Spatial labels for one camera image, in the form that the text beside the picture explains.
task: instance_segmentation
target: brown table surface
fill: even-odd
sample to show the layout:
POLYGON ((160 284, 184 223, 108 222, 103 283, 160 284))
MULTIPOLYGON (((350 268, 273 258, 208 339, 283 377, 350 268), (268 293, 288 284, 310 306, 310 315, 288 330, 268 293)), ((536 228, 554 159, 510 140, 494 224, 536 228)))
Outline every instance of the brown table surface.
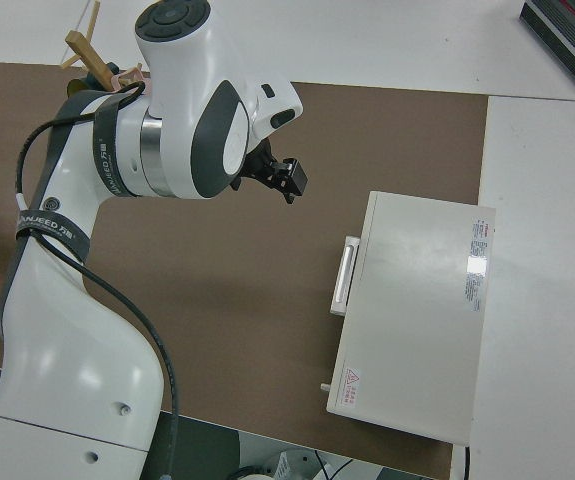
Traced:
MULTIPOLYGON (((0 64, 0 289, 17 153, 76 76, 0 64)), ((251 180, 210 201, 114 198, 100 209, 88 265, 156 322, 184 415, 447 479, 451 445, 327 413, 319 385, 331 380, 342 329, 329 306, 344 238, 360 235, 369 191, 476 203, 486 97, 296 88, 305 113, 272 145, 276 157, 301 160, 303 198, 288 206, 251 180)), ((29 157, 28 192, 45 144, 29 157)))

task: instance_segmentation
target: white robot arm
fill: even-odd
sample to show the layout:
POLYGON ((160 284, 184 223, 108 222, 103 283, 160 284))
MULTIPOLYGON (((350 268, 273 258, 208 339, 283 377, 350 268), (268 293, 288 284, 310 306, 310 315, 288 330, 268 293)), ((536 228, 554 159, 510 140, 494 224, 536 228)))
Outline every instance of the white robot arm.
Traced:
POLYGON ((271 156, 266 140, 302 113, 296 92, 277 75, 248 74, 206 0, 158 2, 136 35, 152 95, 74 95, 52 122, 29 206, 20 177, 18 246, 0 305, 0 480, 140 476, 161 368, 141 334, 92 299, 72 268, 84 263, 104 200, 210 198, 250 177, 291 203, 307 182, 296 160, 271 156))

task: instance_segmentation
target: black cable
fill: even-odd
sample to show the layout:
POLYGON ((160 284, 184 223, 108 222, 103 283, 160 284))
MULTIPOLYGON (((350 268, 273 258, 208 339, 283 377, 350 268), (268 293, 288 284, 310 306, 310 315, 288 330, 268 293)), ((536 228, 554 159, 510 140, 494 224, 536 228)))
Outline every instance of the black cable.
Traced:
MULTIPOLYGON (((118 103, 118 109, 119 110, 132 104, 133 102, 135 102, 138 99, 138 97, 145 90, 145 83, 144 82, 134 82, 130 85, 127 85, 127 86, 121 88, 116 93, 126 93, 130 90, 134 90, 134 92, 132 94, 130 94, 129 96, 127 96, 127 97, 125 97, 119 101, 119 103, 118 103)), ((42 124, 37 129, 35 129, 29 135, 29 137, 27 137, 27 140, 25 140, 25 143, 23 144, 23 148, 21 149, 21 151, 18 155, 18 161, 16 164, 16 193, 17 194, 23 193, 23 170, 24 170, 24 166, 25 166, 25 159, 27 157, 27 153, 29 152, 31 145, 33 144, 33 142, 36 140, 36 138, 38 138, 38 136, 41 133, 43 133, 44 131, 46 131, 52 127, 61 126, 61 125, 74 125, 76 123, 89 122, 89 121, 92 121, 93 119, 94 119, 94 113, 93 112, 92 113, 86 113, 86 114, 82 114, 82 115, 76 115, 73 117, 54 119, 54 120, 51 120, 49 122, 42 124)), ((165 368, 167 370, 167 377, 169 379, 169 389, 170 389, 170 394, 171 394, 172 419, 171 419, 171 426, 170 426, 170 431, 169 431, 170 439, 169 439, 168 454, 167 454, 168 455, 167 472, 168 472, 169 476, 171 476, 173 466, 174 466, 174 453, 176 452, 176 443, 177 443, 177 439, 178 439, 178 425, 179 425, 179 418, 180 418, 179 417, 180 412, 179 412, 179 408, 178 408, 178 392, 177 392, 177 388, 176 388, 176 375, 174 373, 174 366, 172 364, 171 357, 169 356, 169 353, 167 352, 167 348, 165 347, 165 344, 163 343, 162 339, 160 338, 160 335, 158 334, 158 331, 156 330, 154 324, 145 316, 145 314, 143 314, 140 311, 140 309, 131 300, 129 300, 129 298, 127 298, 125 295, 123 295, 120 291, 118 291, 111 284, 109 284, 108 282, 103 280, 101 277, 96 275, 94 272, 89 270, 87 267, 85 267, 84 265, 80 265, 78 262, 72 260, 67 255, 62 253, 60 250, 58 250, 56 247, 54 247, 51 243, 49 243, 45 239, 45 237, 42 236, 42 234, 40 234, 37 231, 32 230, 30 232, 30 235, 32 237, 34 237, 40 245, 42 245, 45 249, 47 249, 56 258, 58 258, 59 260, 61 260, 64 263, 66 263, 67 265, 69 265, 70 267, 75 269, 76 271, 80 272, 82 275, 89 278, 92 282, 96 283, 101 288, 105 289, 109 294, 116 297, 116 299, 118 299, 123 305, 125 305, 125 307, 127 307, 127 309, 129 309, 136 316, 136 318, 138 318, 138 320, 140 320, 140 322, 143 324, 145 329, 149 332, 152 339, 154 340, 154 343, 156 344, 156 346, 158 347, 158 350, 160 351, 160 355, 163 359, 163 363, 165 364, 165 368)))
POLYGON ((325 475, 325 480, 331 480, 329 478, 329 475, 327 475, 327 470, 325 470, 325 464, 323 463, 322 459, 320 458, 320 455, 318 454, 318 450, 314 450, 314 453, 316 454, 316 458, 318 459, 318 463, 320 464, 320 468, 323 470, 323 474, 325 475))
POLYGON ((49 251, 49 253, 54 255, 60 261, 66 263, 71 268, 80 272, 82 275, 84 275, 89 280, 94 282, 96 285, 98 285, 99 287, 106 290, 109 294, 113 295, 118 301, 120 301, 125 307, 127 307, 129 309, 129 311, 131 313, 133 313, 138 318, 138 320, 140 320, 140 322, 147 329, 147 332, 149 332, 152 339, 154 340, 154 343, 156 344, 156 346, 158 347, 158 350, 160 351, 160 355, 163 359, 163 363, 165 364, 165 368, 167 369, 167 375, 169 376, 169 388, 171 391, 171 402, 172 402, 171 410, 172 410, 172 416, 173 417, 171 420, 171 424, 172 424, 171 431, 170 431, 170 437, 171 438, 170 438, 169 451, 168 451, 169 452, 168 453, 169 464, 168 464, 168 470, 167 470, 169 472, 169 474, 171 475, 172 468, 173 468, 174 452, 176 451, 176 437, 177 437, 177 433, 178 433, 178 419, 179 419, 178 401, 177 401, 178 396, 177 396, 177 391, 176 391, 176 375, 174 373, 174 366, 172 364, 171 357, 169 356, 169 353, 167 352, 167 348, 165 347, 164 342, 160 338, 160 335, 158 334, 156 327, 145 316, 145 314, 143 312, 141 312, 140 309, 131 300, 129 300, 129 298, 127 298, 118 289, 116 289, 111 284, 109 284, 108 282, 103 280, 101 277, 96 275, 94 272, 89 270, 87 267, 79 264, 75 260, 72 260, 67 255, 65 255, 63 252, 58 250, 51 243, 49 243, 40 232, 38 232, 36 230, 32 230, 30 235, 33 238, 35 238, 36 241, 43 248, 45 248, 47 251, 49 251))
POLYGON ((347 465, 349 465, 353 461, 354 461, 354 459, 350 458, 345 463, 343 463, 342 466, 334 472, 334 474, 331 476, 331 478, 329 480, 334 480, 334 478, 336 478, 336 475, 338 475, 343 468, 345 468, 347 465))
MULTIPOLYGON (((121 88, 116 93, 126 93, 130 90, 134 90, 134 92, 125 97, 118 102, 118 109, 125 108, 126 106, 134 103, 141 93, 145 90, 145 83, 144 82, 134 82, 132 84, 127 85, 126 87, 121 88)), ((45 130, 48 130, 52 127, 59 127, 63 125, 74 125, 76 123, 86 123, 90 122, 94 119, 94 113, 85 113, 82 115, 75 115, 73 117, 66 117, 66 118, 55 118, 50 120, 49 122, 43 123, 41 126, 36 128, 33 132, 29 134, 25 143, 23 144, 23 148, 20 150, 18 154, 18 160, 16 162, 16 193, 23 193, 23 170, 25 167, 25 159, 27 158, 27 153, 29 152, 29 148, 31 147, 32 143, 38 138, 38 136, 43 133, 45 130)))
POLYGON ((465 474, 463 475, 463 480, 469 480, 470 464, 471 464, 471 456, 469 453, 469 447, 465 447, 465 474))

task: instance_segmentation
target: warning label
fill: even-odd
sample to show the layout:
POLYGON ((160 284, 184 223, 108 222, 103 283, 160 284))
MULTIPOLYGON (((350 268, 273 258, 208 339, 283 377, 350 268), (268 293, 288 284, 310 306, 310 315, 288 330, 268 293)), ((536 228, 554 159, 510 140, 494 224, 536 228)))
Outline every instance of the warning label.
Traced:
POLYGON ((485 276, 489 250, 491 227, 485 220, 478 220, 472 226, 472 239, 467 260, 467 279, 465 280, 465 299, 469 308, 480 311, 485 298, 485 276))
POLYGON ((354 408, 358 400, 358 388, 362 373, 355 368, 345 368, 345 378, 342 388, 340 404, 343 407, 354 408))

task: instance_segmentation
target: silver metal ring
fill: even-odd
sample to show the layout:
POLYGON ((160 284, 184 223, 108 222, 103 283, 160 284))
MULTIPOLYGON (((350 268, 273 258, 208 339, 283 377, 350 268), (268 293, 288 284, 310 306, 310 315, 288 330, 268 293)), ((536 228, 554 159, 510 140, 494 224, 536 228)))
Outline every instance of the silver metal ring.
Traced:
POLYGON ((169 188, 163 162, 160 157, 160 132, 163 121, 145 113, 143 126, 140 129, 140 158, 143 164, 145 179, 151 187, 161 197, 175 197, 169 188))

